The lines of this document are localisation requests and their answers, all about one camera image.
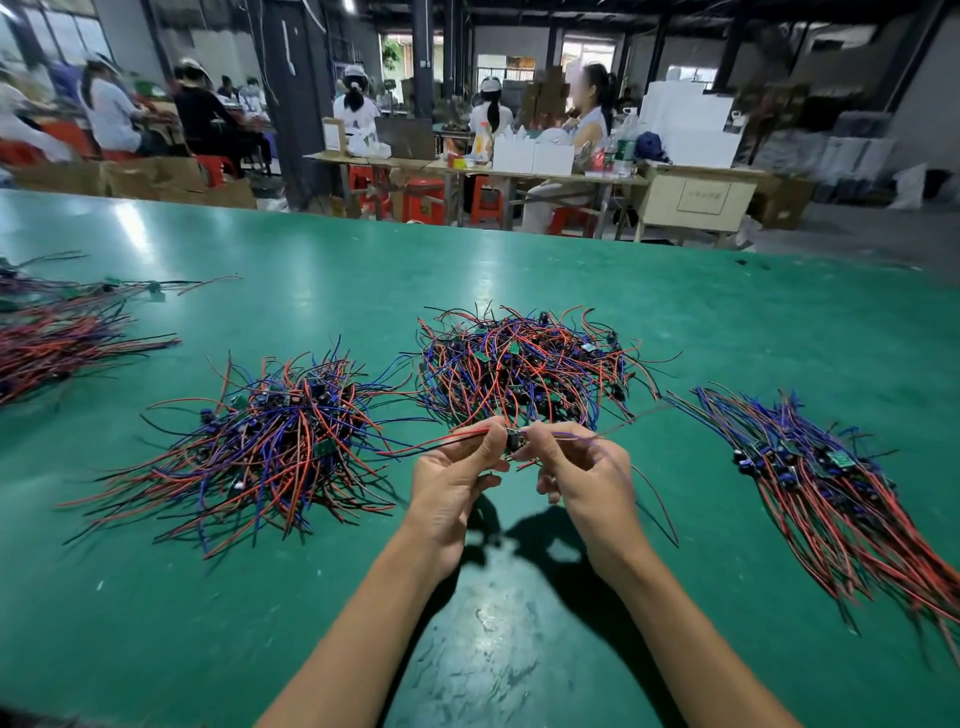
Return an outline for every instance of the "seated worker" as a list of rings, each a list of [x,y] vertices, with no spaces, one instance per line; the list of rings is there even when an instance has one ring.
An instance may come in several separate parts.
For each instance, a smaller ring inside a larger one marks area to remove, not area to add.
[[[503,459],[503,424],[503,418],[494,417],[471,425],[474,430],[486,425],[488,431],[420,457],[410,505],[396,534],[313,654],[256,723],[258,728],[377,724],[420,613],[460,564],[474,502],[500,483],[493,473],[510,469]],[[575,423],[534,423],[525,430],[527,444],[514,459],[540,459],[537,492],[551,503],[563,497],[590,565],[630,613],[685,724],[800,728],[650,546],[637,518],[627,451]],[[576,439],[569,439],[570,434]],[[457,641],[452,636],[448,644]],[[509,640],[504,645],[510,649]],[[546,655],[539,657],[542,662]],[[420,671],[413,663],[410,669]],[[452,683],[447,687],[455,692]],[[557,691],[552,699],[563,702],[571,696]],[[527,716],[521,722],[539,726],[547,721]]]
[[[230,79],[230,76],[221,76],[220,81],[222,85],[217,89],[217,96],[222,96],[228,101],[236,101],[237,89],[233,85],[233,81]]]
[[[137,108],[103,61],[87,62],[80,81],[80,102],[93,138],[104,152],[133,152],[142,157],[170,154],[170,146],[161,134],[133,128],[134,120],[142,121],[150,113]]]
[[[565,128],[570,128],[573,146],[579,149],[592,143],[599,149],[607,141],[607,135],[613,123],[613,98],[616,84],[613,76],[607,73],[603,63],[591,63],[584,67],[580,78],[570,89],[573,105],[581,111],[578,119],[570,119]],[[593,189],[582,182],[546,182],[530,190],[530,195],[544,195],[557,198],[558,202],[529,202],[523,206],[524,232],[547,232],[553,219],[553,211],[564,205],[585,205],[589,202],[589,193]]]
[[[272,156],[270,143],[259,132],[241,128],[233,115],[208,87],[209,79],[198,65],[183,67],[180,92],[174,97],[186,145],[195,155],[226,157],[240,177],[244,176],[240,160],[259,150],[264,163]]]
[[[470,112],[470,130],[473,133],[479,132],[480,125],[485,121],[490,125],[491,136],[502,134],[514,125],[514,113],[500,103],[502,93],[500,80],[493,76],[480,84],[481,103]]]
[[[344,86],[347,93],[333,101],[333,117],[343,120],[347,133],[372,128],[380,108],[366,95],[370,80],[362,66],[349,65],[344,69]]]
[[[247,85],[237,91],[237,100],[240,102],[240,108],[249,118],[270,121],[270,114],[267,112],[267,94],[263,92],[260,82],[253,76],[247,79]]]
[[[10,81],[10,72],[0,69],[0,139],[22,141],[37,147],[48,161],[72,159],[74,153],[69,145],[41,131],[39,125],[29,117],[25,117],[25,120],[18,116],[33,104]]]

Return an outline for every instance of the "green tabletop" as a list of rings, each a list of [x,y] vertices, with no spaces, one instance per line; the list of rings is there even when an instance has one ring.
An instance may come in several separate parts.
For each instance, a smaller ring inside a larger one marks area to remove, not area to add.
[[[216,396],[208,357],[219,366],[228,351],[251,364],[325,352],[342,334],[378,371],[412,349],[425,305],[583,303],[621,340],[642,339],[647,358],[683,352],[657,374],[674,391],[713,380],[771,400],[796,389],[811,420],[861,425],[881,449],[900,449],[886,465],[902,502],[960,564],[949,460],[960,435],[960,295],[922,274],[23,192],[0,195],[0,240],[14,262],[90,254],[35,269],[48,277],[243,276],[134,307],[136,333],[175,331],[182,346],[0,412],[0,704],[118,725],[251,724],[396,530],[402,504],[359,527],[314,512],[313,536],[282,543],[268,531],[216,564],[188,543],[152,546],[163,529],[154,521],[62,546],[83,520],[53,505],[94,493],[103,469],[154,456],[149,443],[168,444],[137,413],[161,399]],[[650,406],[639,387],[630,402]],[[408,402],[395,412],[418,414]],[[418,442],[442,432],[417,423],[394,435]],[[655,547],[804,724],[960,724],[960,670],[941,638],[926,627],[919,639],[883,595],[853,609],[854,635],[718,437],[665,410],[614,439],[656,483],[680,533],[676,549],[644,516]],[[412,465],[389,469],[402,496]],[[580,563],[565,511],[548,508],[534,481],[531,471],[507,475],[483,504],[468,562],[431,604],[386,725],[678,722],[626,613]]]

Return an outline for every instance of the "woman in white shirt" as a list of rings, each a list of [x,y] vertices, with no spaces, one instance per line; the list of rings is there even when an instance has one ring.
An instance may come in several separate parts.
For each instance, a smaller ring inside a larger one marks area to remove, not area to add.
[[[613,103],[616,101],[616,84],[613,76],[607,73],[602,63],[591,63],[584,67],[577,83],[570,89],[573,105],[581,111],[580,119],[575,123],[571,135],[573,146],[580,149],[593,144],[594,149],[602,147],[610,133],[613,117]],[[559,202],[529,202],[523,206],[524,232],[547,232],[553,220],[553,211],[560,206],[582,206],[589,202],[590,185],[581,182],[545,182],[530,190],[528,195],[552,198],[565,197]]]
[[[80,81],[80,100],[93,138],[103,151],[133,152],[142,157],[169,153],[162,136],[133,128],[133,120],[143,119],[147,111],[138,109],[127,92],[113,82],[113,72],[106,63],[87,62]]]
[[[485,121],[490,125],[491,136],[502,134],[514,125],[514,113],[500,103],[502,93],[500,80],[493,76],[484,79],[480,84],[482,103],[473,107],[470,112],[470,130],[473,133],[479,132]]]
[[[347,93],[334,100],[333,117],[343,120],[347,133],[373,127],[373,119],[380,115],[380,109],[373,99],[364,95],[370,80],[363,66],[349,65],[344,69],[344,86]]]
[[[32,129],[17,118],[16,112],[30,105],[30,100],[7,83],[10,77],[0,71],[0,139],[22,141],[37,147],[49,161],[69,161],[73,150],[48,133]]]

